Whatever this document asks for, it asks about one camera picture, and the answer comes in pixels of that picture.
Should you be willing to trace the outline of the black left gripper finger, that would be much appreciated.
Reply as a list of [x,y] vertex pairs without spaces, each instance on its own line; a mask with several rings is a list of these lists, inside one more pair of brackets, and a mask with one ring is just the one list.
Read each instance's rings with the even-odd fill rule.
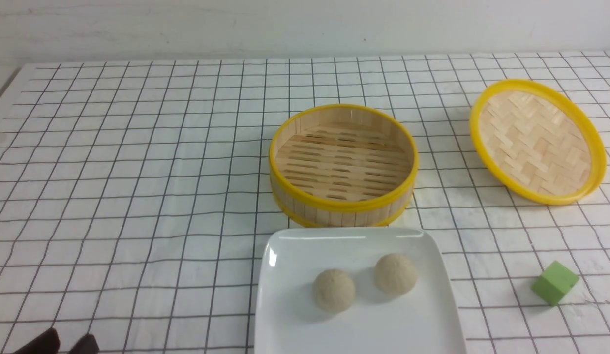
[[69,354],[98,354],[99,345],[93,334],[85,334],[69,350]]
[[58,332],[54,328],[49,328],[13,353],[57,354],[59,352],[60,345],[61,343],[58,336]]

